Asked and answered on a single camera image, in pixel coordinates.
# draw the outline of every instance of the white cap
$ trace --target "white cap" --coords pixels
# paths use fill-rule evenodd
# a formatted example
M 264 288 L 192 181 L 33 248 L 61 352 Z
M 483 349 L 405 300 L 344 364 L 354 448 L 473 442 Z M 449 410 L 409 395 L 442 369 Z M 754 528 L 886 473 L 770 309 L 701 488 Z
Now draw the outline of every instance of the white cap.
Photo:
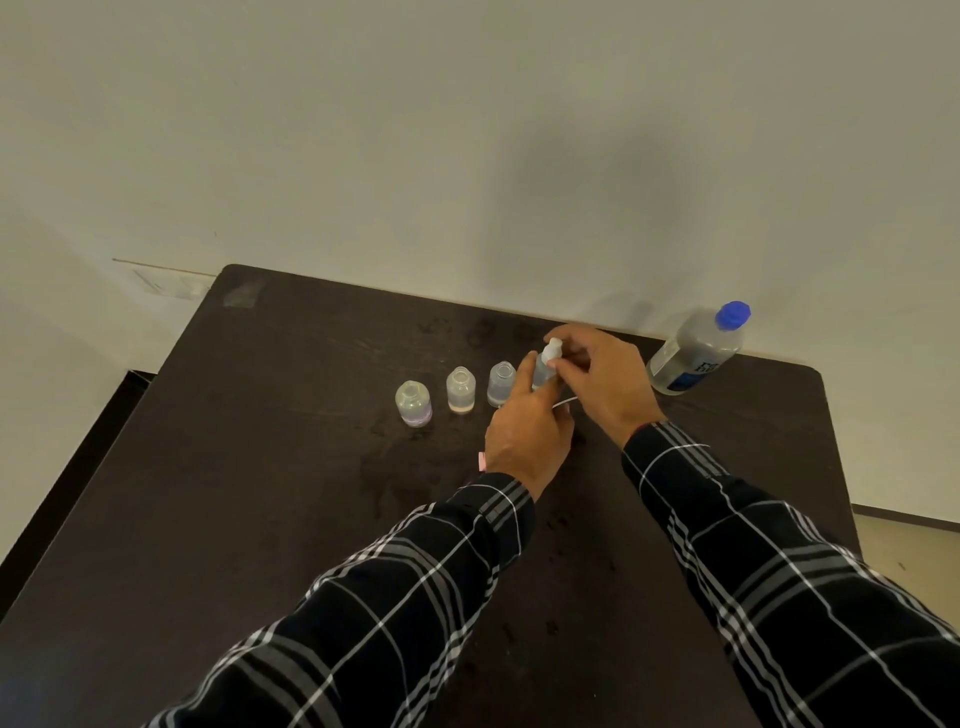
M 540 361 L 546 364 L 551 359 L 559 359 L 564 355 L 564 340 L 556 337 L 550 339 L 550 343 L 543 347 L 543 353 L 540 355 Z

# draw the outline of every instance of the person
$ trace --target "person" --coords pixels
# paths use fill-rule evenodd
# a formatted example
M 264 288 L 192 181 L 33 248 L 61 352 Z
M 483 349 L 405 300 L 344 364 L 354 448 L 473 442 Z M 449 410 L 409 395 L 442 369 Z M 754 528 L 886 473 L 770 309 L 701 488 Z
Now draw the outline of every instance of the person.
M 576 325 L 553 336 L 560 376 L 531 392 L 536 353 L 523 360 L 485 473 L 319 576 L 149 725 L 417 725 L 569 452 L 561 378 L 621 449 L 763 725 L 960 725 L 946 622 L 668 422 L 635 346 Z

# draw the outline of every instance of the black and white plaid sleeve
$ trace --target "black and white plaid sleeve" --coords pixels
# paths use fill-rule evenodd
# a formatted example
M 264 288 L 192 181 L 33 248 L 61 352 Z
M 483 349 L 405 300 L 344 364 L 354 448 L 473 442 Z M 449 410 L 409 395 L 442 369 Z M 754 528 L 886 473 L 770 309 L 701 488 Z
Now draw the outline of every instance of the black and white plaid sleeve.
M 915 597 L 670 423 L 623 468 L 766 726 L 960 726 L 960 641 Z
M 526 488 L 481 475 L 319 576 L 149 725 L 417 725 L 533 528 Z

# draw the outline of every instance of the black baseboard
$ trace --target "black baseboard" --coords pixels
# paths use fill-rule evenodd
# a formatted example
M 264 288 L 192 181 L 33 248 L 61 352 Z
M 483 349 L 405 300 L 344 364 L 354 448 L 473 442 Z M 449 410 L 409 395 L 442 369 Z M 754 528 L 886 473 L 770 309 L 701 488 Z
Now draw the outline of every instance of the black baseboard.
M 875 508 L 872 505 L 851 505 L 854 513 L 861 516 L 872 516 L 875 519 L 886 519 L 887 521 L 897 521 L 900 523 L 912 523 L 913 525 L 925 525 L 927 528 L 939 528 L 942 531 L 954 531 L 960 533 L 960 523 L 954 521 L 942 521 L 941 519 L 931 519 L 927 516 L 914 516 L 900 511 L 888 511 L 886 508 Z
M 43 558 L 50 542 L 60 531 L 90 478 L 97 472 L 154 376 L 148 372 L 127 372 L 104 411 L 86 433 L 57 482 L 0 564 L 0 619 L 7 614 L 30 574 Z

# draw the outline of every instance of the wall outlet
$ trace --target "wall outlet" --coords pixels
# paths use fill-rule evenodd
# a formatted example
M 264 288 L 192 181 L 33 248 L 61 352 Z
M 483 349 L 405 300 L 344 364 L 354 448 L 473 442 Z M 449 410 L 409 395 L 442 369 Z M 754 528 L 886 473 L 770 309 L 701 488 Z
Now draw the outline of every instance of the wall outlet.
M 161 268 L 117 258 L 114 261 L 126 267 L 144 290 L 156 293 L 158 296 L 171 296 L 186 301 L 199 301 L 210 290 L 210 286 L 217 278 L 209 273 Z

